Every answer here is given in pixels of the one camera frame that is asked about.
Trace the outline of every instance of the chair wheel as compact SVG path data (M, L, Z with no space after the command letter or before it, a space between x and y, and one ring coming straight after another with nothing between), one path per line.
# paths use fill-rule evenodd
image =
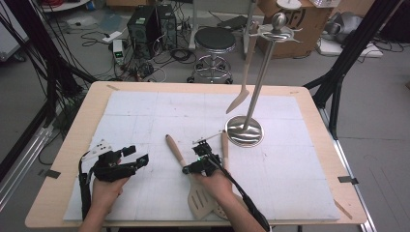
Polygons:
M225 79L225 84L232 84L232 83L233 83L232 78Z
M195 65L195 68L196 68L197 70L202 70L202 69L204 68L204 65L203 65L203 64L196 64L196 65Z
M194 81L195 79L191 76L187 78L187 83L193 83Z

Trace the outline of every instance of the floor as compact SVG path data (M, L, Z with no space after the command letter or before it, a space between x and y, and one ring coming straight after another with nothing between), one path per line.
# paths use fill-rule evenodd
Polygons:
M84 15L92 16L99 23L96 29L106 33L122 31L130 18L130 13L107 9L95 12L77 9L58 16L67 20ZM215 20L211 16L205 19L208 23ZM80 35L86 32L79 30L65 35L73 55L89 73L107 72L112 76L112 54L107 45L81 46L85 41ZM242 80L244 59L241 48L241 40L238 39L237 49L225 56L232 65L234 84L240 84ZM394 50L399 50L399 47L394 45ZM263 54L257 49L249 69L249 84L255 83L262 59ZM336 59L313 51L304 59L273 60L268 68L268 74L272 77L266 78L265 84L302 86L326 73ZM380 232L410 231L410 90L405 86L410 81L409 61L409 47L402 52L384 51L381 58L356 62L343 82L338 137L353 174L360 182L360 191L376 229ZM166 73L165 82L184 83L191 74L192 65L172 63L163 70L156 74L156 79L163 79ZM14 60L0 65L0 95L0 158L3 159L43 105L45 97L31 63ZM61 143L62 138L58 135L43 150L43 163L53 162ZM41 164L36 159L0 212L1 231L76 231L75 228L29 229L24 225L47 169L49 165ZM297 231L297 228L278 226L274 231ZM360 229L348 225L304 226L304 231L353 232Z

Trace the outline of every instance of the power strip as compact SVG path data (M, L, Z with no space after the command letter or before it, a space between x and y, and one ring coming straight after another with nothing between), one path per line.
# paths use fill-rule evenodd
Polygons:
M115 38L121 36L121 34L122 34L121 32L116 31L116 32L111 33L111 35L109 35L109 38L102 38L102 40L108 43L114 40Z

